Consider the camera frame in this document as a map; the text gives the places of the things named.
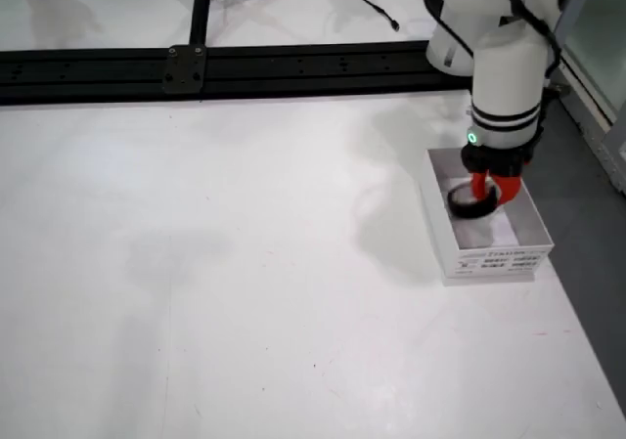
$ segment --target gray floor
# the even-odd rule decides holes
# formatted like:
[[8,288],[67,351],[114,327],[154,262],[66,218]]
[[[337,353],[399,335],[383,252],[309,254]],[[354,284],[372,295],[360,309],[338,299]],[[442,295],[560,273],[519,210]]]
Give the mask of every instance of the gray floor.
[[562,284],[626,412],[626,198],[559,103],[524,179],[555,241]]

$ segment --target black stripe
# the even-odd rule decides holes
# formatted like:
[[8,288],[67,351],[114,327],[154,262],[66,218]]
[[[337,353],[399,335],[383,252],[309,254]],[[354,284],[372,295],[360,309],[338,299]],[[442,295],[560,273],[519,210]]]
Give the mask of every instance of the black stripe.
[[491,114],[479,109],[474,104],[471,104],[471,108],[478,116],[486,121],[493,121],[494,123],[509,123],[511,121],[519,121],[521,119],[527,118],[530,115],[535,116],[541,108],[541,103],[537,104],[530,110],[518,114]]
[[516,124],[515,126],[492,126],[483,121],[480,121],[480,119],[476,118],[475,114],[473,114],[471,117],[473,118],[473,122],[476,123],[476,125],[480,126],[482,129],[486,129],[487,131],[495,131],[498,133],[512,133],[514,131],[519,131],[530,126],[537,120],[538,116],[539,111],[537,111],[537,114],[533,115],[532,118],[527,119],[523,123]]

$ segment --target white cardboard box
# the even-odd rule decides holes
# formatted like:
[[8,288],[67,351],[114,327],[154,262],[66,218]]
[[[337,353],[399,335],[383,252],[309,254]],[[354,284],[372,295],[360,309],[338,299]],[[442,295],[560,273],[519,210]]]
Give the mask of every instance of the white cardboard box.
[[460,149],[426,151],[420,188],[431,236],[448,278],[534,273],[554,244],[526,186],[513,201],[482,219],[464,220],[448,211],[448,191],[469,174]]

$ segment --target black bracket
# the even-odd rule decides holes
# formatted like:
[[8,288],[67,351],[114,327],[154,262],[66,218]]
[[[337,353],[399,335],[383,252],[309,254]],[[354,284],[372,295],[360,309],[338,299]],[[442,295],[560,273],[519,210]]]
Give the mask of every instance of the black bracket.
[[163,91],[170,95],[199,94],[204,85],[206,47],[174,45],[167,53]]

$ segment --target metal frame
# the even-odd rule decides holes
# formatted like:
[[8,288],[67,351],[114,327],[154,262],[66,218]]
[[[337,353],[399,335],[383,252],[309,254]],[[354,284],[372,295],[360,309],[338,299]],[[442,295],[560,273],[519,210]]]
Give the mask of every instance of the metal frame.
[[[587,0],[570,0],[559,20],[557,37],[561,45],[578,20]],[[559,78],[572,87],[572,94],[561,99],[565,109],[574,118],[583,138],[594,152],[613,186],[626,193],[626,104],[615,121],[606,111],[595,88],[577,67],[576,62],[564,54]]]
[[169,49],[0,53],[0,105],[386,94],[469,89],[439,72],[427,42],[206,48],[210,0],[190,41]]

